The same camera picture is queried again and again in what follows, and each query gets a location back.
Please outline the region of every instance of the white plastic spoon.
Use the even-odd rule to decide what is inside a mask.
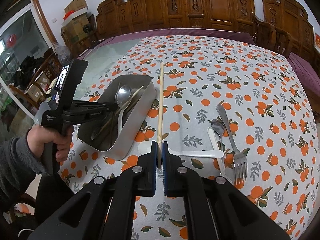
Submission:
[[[212,129],[212,127],[208,127],[207,132],[208,132],[213,149],[219,150],[218,141],[217,141],[217,138],[214,134],[214,130]],[[223,155],[222,155],[222,157],[217,158],[217,161],[218,161],[218,166],[219,166],[219,169],[221,172],[221,176],[224,177],[225,179],[227,179],[231,184],[233,184],[232,180],[226,176]]]

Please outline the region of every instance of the hand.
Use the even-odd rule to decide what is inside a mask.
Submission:
[[[67,135],[62,136],[57,130],[35,125],[28,132],[27,143],[36,158],[41,157],[45,143],[53,142],[57,144],[57,162],[64,162],[68,158],[73,131],[73,126],[70,126],[67,129]]]

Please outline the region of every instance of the fork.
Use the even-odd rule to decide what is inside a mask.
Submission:
[[[240,184],[241,180],[245,182],[247,179],[247,172],[248,172],[247,157],[242,152],[240,152],[236,147],[236,144],[230,129],[228,116],[223,105],[217,105],[216,109],[227,129],[232,149],[235,152],[235,155],[233,156],[233,166],[234,166],[234,173],[235,173],[236,185],[237,185],[237,184]]]

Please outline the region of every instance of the device label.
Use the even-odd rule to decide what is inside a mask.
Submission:
[[[51,115],[47,115],[47,121],[52,121],[53,119],[56,118],[56,116],[51,116]]]
[[[91,115],[97,115],[97,114],[101,114],[102,112],[97,112],[97,113],[92,113]]]

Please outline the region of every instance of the stainless steel tray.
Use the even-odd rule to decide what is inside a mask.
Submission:
[[[98,102],[114,102],[115,95],[117,93],[118,84],[123,86],[125,84],[131,86],[133,90],[137,90],[142,85],[144,88],[138,95],[141,98],[135,105],[135,107],[123,118],[123,128],[119,136],[117,136],[117,120],[114,120],[114,129],[112,137],[116,141],[109,149],[109,136],[108,131],[104,130],[95,140],[91,140],[91,134],[93,130],[101,124],[101,121],[93,121],[84,123],[79,127],[78,138],[83,142],[89,144],[97,151],[103,152],[105,156],[108,156],[117,161],[122,160],[128,154],[134,139],[145,120],[147,113],[156,98],[156,89],[153,86],[151,77],[148,75],[121,75],[113,80],[113,82],[107,87],[103,94],[98,99]]]

